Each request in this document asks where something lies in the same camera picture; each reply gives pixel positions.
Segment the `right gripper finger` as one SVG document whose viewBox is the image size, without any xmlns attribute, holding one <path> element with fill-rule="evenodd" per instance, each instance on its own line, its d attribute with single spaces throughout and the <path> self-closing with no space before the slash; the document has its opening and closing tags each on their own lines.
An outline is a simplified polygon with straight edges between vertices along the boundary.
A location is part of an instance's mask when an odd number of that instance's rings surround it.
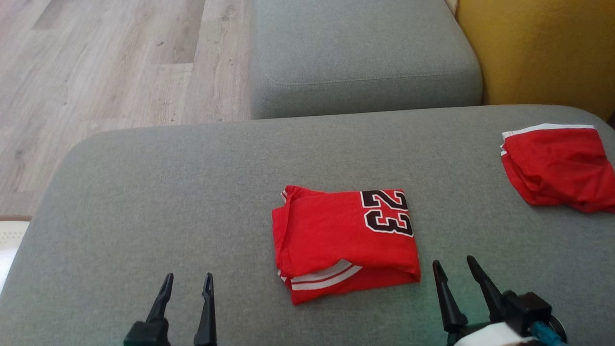
<svg viewBox="0 0 615 346">
<path fill-rule="evenodd" d="M 490 277 L 485 273 L 474 256 L 467 256 L 468 267 L 474 280 L 479 284 L 489 310 L 490 321 L 503 321 L 505 307 L 503 296 Z"/>
<path fill-rule="evenodd" d="M 438 260 L 433 261 L 432 269 L 443 328 L 447 333 L 459 333 L 461 329 L 467 326 L 468 319 L 466 315 L 461 313 L 452 291 L 450 291 L 448 276 L 446 276 L 446 273 Z"/>
</svg>

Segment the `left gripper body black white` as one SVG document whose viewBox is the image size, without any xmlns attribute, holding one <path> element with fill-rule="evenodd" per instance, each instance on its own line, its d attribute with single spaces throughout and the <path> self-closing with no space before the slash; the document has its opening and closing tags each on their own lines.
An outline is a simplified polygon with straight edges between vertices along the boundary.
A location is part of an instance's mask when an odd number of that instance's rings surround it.
<svg viewBox="0 0 615 346">
<path fill-rule="evenodd" d="M 136 321 L 123 340 L 123 346 L 171 346 L 167 319 Z"/>
</svg>

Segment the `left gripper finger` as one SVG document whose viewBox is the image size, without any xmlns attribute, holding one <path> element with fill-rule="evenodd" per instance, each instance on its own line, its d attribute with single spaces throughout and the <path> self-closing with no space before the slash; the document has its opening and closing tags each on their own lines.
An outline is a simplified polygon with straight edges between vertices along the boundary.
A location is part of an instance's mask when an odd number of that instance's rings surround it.
<svg viewBox="0 0 615 346">
<path fill-rule="evenodd" d="M 194 346 L 217 346 L 214 279 L 211 273 L 207 273 L 206 275 L 202 297 L 203 308 L 198 323 L 197 333 L 194 335 Z"/>
<path fill-rule="evenodd" d="M 165 318 L 166 306 L 171 299 L 172 295 L 172 286 L 174 281 L 173 273 L 168 273 L 163 280 L 160 291 L 156 296 L 154 303 L 150 309 L 150 312 L 146 318 L 147 323 L 152 323 L 154 321 Z"/>
</svg>

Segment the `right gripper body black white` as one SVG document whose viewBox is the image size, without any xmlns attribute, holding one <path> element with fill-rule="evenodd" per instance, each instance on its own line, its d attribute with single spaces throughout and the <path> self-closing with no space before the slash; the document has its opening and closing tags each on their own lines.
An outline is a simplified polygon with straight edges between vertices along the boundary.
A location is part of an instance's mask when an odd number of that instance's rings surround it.
<svg viewBox="0 0 615 346">
<path fill-rule="evenodd" d="M 537 321 L 562 325 L 552 315 L 552 305 L 535 293 L 517 295 L 507 291 L 503 305 L 503 321 L 468 323 L 459 333 L 448 333 L 447 346 L 544 346 L 532 337 L 531 325 Z"/>
</svg>

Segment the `red basketball jersey number 23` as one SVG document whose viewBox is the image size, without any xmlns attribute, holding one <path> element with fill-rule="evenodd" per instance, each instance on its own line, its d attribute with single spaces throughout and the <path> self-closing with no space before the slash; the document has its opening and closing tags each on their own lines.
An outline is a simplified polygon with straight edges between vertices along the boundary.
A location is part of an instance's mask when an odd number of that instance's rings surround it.
<svg viewBox="0 0 615 346">
<path fill-rule="evenodd" d="M 404 190 L 288 185 L 281 197 L 271 212 L 275 267 L 292 304 L 421 281 Z"/>
</svg>

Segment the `red shorts white trim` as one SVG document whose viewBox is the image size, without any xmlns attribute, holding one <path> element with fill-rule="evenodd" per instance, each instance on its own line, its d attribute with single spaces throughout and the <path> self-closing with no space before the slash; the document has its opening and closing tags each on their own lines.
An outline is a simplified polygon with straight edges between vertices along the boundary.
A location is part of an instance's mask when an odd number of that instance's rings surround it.
<svg viewBox="0 0 615 346">
<path fill-rule="evenodd" d="M 502 134 L 511 185 L 532 206 L 615 214 L 615 169 L 588 124 L 539 124 Z"/>
</svg>

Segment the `large grey sofa seat cushion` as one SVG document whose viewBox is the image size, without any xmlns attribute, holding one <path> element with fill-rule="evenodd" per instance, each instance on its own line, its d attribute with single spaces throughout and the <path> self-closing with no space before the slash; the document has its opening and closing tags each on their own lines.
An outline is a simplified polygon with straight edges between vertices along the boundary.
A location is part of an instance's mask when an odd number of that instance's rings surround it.
<svg viewBox="0 0 615 346">
<path fill-rule="evenodd" d="M 549 302 L 571 346 L 615 346 L 615 215 L 533 208 L 500 160 L 502 133 L 590 124 L 577 108 L 432 108 L 105 132 L 64 158 L 0 294 L 0 346 L 122 346 L 168 273 L 173 346 L 193 346 L 206 273 L 221 346 L 445 346 L 432 262 L 472 323 L 488 310 L 473 255 L 501 290 Z M 286 185 L 406 191 L 418 284 L 294 306 L 271 210 Z"/>
</svg>

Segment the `white floor rug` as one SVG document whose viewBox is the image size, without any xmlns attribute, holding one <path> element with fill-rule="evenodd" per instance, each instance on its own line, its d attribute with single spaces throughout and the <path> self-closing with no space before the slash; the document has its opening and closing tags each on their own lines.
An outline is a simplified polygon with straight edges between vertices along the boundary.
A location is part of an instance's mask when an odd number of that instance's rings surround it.
<svg viewBox="0 0 615 346">
<path fill-rule="evenodd" d="M 0 294 L 30 222 L 26 215 L 0 215 Z"/>
</svg>

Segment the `yellow sofa backrest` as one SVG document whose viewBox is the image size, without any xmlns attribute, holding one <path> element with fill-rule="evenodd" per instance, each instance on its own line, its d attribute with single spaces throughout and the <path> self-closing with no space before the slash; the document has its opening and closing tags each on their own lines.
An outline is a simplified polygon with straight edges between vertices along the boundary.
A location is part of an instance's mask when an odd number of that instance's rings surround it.
<svg viewBox="0 0 615 346">
<path fill-rule="evenodd" d="M 457 0 L 483 103 L 615 114 L 615 0 Z"/>
</svg>

